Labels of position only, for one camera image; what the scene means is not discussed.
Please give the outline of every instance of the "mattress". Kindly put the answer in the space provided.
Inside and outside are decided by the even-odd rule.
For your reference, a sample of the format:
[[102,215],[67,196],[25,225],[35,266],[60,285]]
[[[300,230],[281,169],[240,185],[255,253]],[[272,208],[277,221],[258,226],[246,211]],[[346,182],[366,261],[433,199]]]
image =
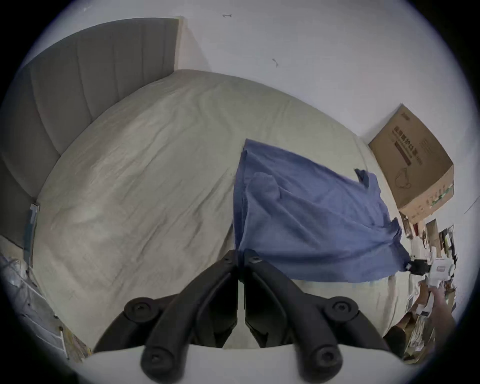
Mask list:
[[[370,150],[340,123],[255,82],[177,71],[100,115],[38,197],[33,273],[57,316],[88,346],[130,299],[178,293],[233,248],[232,192],[246,138],[353,180],[355,168],[375,173],[390,217],[398,217]],[[407,239],[402,244],[410,250]],[[384,334],[406,311],[408,276],[296,283],[352,298]],[[242,332],[239,326],[229,347],[255,346]]]

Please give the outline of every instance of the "gray headboard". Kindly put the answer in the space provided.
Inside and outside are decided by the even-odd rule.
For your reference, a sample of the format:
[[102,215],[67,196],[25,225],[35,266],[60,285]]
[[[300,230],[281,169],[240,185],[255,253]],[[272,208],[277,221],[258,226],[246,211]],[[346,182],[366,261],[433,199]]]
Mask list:
[[178,20],[93,26],[35,57],[0,108],[0,234],[23,247],[30,204],[61,154],[101,113],[174,71]]

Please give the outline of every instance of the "wrinkled sheet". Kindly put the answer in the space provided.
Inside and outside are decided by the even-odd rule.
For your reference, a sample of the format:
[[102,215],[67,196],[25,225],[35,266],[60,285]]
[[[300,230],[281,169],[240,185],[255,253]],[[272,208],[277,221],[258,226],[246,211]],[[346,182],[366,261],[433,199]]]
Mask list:
[[[258,83],[177,71],[99,116],[38,197],[33,273],[55,313],[88,346],[130,299],[178,293],[233,249],[233,185],[247,137],[352,180],[355,168],[373,172],[390,217],[398,217],[372,153],[335,120]],[[296,283],[311,294],[351,297],[384,334],[405,313],[408,275]],[[229,347],[255,346],[246,328],[238,332]]]

